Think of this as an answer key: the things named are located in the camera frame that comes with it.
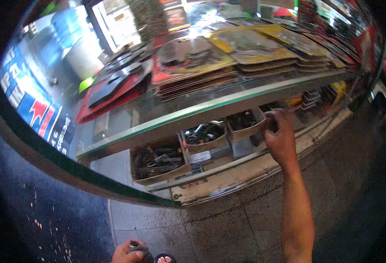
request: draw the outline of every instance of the glass countertop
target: glass countertop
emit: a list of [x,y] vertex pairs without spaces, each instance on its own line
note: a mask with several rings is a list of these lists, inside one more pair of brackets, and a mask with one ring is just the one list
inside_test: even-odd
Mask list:
[[[353,75],[354,73],[344,69],[333,69],[323,73],[291,71],[248,80],[237,76],[238,81],[234,83],[193,92],[170,101],[163,101],[155,94],[154,89],[150,89],[99,118],[78,125],[74,138],[78,141],[76,156],[79,160],[94,161],[129,149],[140,141],[150,139],[151,136],[156,137],[154,133],[162,132],[165,130],[163,126],[168,124],[171,124],[168,127],[171,130],[168,132],[176,134],[181,129],[190,128],[183,126],[186,123],[194,127],[199,124],[196,123],[198,121],[206,122],[212,120],[209,118],[221,118],[234,113],[230,113],[229,110],[221,113],[218,110],[220,107],[229,105],[229,108],[233,106],[233,111],[236,107],[246,110],[264,104],[262,102],[269,103],[305,90],[345,80]],[[204,119],[195,118],[189,122],[189,118],[205,112]]]

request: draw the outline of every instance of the display drawer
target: display drawer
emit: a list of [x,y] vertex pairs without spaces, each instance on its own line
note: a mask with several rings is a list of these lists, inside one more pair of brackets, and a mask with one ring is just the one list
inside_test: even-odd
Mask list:
[[[160,174],[158,176],[152,176],[152,177],[145,178],[145,179],[138,179],[136,172],[135,172],[134,160],[135,160],[135,157],[136,157],[138,151],[141,150],[142,148],[147,147],[147,146],[150,146],[152,149],[160,148],[163,146],[172,146],[172,147],[181,148],[182,153],[183,153],[183,158],[184,158],[184,165],[182,165],[182,166],[178,167],[177,169],[174,169],[170,172]],[[174,179],[177,176],[182,176],[182,175],[185,175],[186,173],[190,172],[191,168],[190,168],[190,164],[189,164],[189,155],[186,154],[186,150],[182,146],[182,141],[181,141],[180,135],[177,134],[174,136],[170,136],[170,137],[162,138],[162,139],[157,140],[157,141],[150,142],[148,144],[144,144],[141,147],[131,148],[130,149],[130,171],[132,174],[133,181],[136,183],[142,184],[142,185],[150,185],[153,183],[167,181],[170,179]]]
[[227,145],[227,134],[228,134],[227,122],[225,120],[224,120],[223,128],[224,128],[224,134],[223,135],[221,135],[218,139],[215,139],[213,141],[210,141],[210,142],[204,143],[204,144],[187,144],[186,138],[184,136],[184,132],[180,131],[180,137],[182,140],[182,144],[183,144],[184,148],[187,150],[188,154],[190,154],[190,155],[197,154],[197,153],[203,152],[203,151],[209,151],[209,150],[214,150],[214,149],[224,147]]
[[231,144],[247,139],[253,134],[258,133],[261,129],[263,129],[263,120],[265,119],[263,112],[259,108],[254,108],[251,110],[251,112],[255,116],[257,124],[241,130],[234,130],[231,127],[231,124],[228,119],[225,118],[228,130],[228,140]]

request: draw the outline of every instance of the black rubber part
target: black rubber part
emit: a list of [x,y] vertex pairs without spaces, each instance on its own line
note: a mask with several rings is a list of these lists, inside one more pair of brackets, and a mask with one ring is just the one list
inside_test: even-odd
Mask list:
[[171,255],[168,255],[168,254],[165,254],[165,253],[161,253],[161,254],[157,255],[155,257],[155,263],[158,263],[158,259],[160,257],[163,257],[163,258],[169,257],[171,259],[171,263],[177,263],[177,261],[175,260],[174,256],[171,256]]

